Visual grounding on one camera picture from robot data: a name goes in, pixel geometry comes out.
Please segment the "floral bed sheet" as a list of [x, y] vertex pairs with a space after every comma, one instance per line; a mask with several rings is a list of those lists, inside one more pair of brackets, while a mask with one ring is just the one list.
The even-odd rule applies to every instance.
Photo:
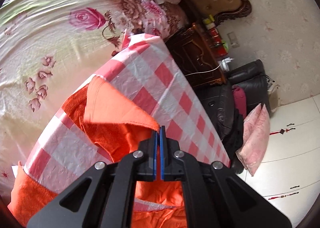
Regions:
[[120, 49], [124, 31], [164, 39], [187, 24], [155, 0], [5, 0], [1, 5], [1, 196], [61, 104]]

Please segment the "upper pink floral pillow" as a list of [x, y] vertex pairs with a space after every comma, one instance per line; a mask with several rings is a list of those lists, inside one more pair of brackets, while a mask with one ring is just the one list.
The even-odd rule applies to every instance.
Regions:
[[236, 155], [253, 176], [260, 166], [270, 136], [270, 117], [266, 105], [258, 104], [244, 119], [243, 145]]

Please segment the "pink checkered plastic sheet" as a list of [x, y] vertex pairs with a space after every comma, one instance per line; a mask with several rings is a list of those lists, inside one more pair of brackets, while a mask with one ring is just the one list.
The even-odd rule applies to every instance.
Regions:
[[197, 160], [229, 157], [209, 116], [158, 36], [126, 37], [123, 50], [92, 74], [75, 92], [100, 77], [165, 126], [169, 138]]

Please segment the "black garment on chair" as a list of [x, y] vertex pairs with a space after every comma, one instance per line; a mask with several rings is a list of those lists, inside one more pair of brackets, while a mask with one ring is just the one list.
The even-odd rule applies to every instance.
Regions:
[[230, 160], [230, 168], [236, 174], [241, 174], [244, 170], [244, 166], [238, 159], [236, 151], [243, 146], [243, 134], [244, 134], [244, 118], [239, 113], [238, 109], [234, 110], [234, 121], [231, 131], [223, 138], [223, 145], [228, 154]]

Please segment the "white wardrobe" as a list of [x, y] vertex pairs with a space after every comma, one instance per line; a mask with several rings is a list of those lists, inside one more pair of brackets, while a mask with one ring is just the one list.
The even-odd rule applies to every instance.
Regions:
[[297, 227], [319, 194], [319, 96], [280, 106], [271, 132], [289, 123], [296, 129], [270, 136], [255, 175], [239, 176]]

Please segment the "dark wooden nightstand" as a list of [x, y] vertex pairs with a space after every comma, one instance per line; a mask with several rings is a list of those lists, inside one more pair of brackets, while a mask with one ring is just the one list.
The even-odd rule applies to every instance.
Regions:
[[192, 87], [227, 82], [214, 56], [210, 35], [200, 24], [193, 23], [179, 30], [165, 44]]

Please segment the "magenta cushion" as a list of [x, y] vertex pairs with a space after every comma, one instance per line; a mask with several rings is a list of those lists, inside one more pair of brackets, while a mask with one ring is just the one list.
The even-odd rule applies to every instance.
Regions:
[[247, 103], [246, 103], [246, 94], [244, 90], [234, 85], [232, 86], [232, 93], [234, 98], [235, 108], [239, 110], [239, 113], [245, 118], [247, 116]]

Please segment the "red chinese knot ornament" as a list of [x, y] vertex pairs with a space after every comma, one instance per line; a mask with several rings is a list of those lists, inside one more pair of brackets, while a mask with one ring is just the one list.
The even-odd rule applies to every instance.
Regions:
[[294, 129], [296, 129], [296, 128], [295, 128], [295, 124], [294, 124], [294, 123], [289, 123], [289, 124], [286, 126], [286, 128], [282, 128], [282, 129], [280, 129], [280, 130], [276, 130], [276, 131], [270, 132], [270, 135], [275, 135], [275, 134], [281, 134], [281, 135], [283, 135], [284, 133], [287, 133], [287, 132], [289, 132], [289, 131], [291, 131], [291, 130], [294, 130]]

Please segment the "orange pants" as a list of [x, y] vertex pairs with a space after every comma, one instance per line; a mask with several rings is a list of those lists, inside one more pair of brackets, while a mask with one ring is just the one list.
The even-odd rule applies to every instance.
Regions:
[[94, 77], [49, 122], [20, 165], [9, 210], [25, 226], [95, 162], [118, 162], [159, 124], [111, 84]]

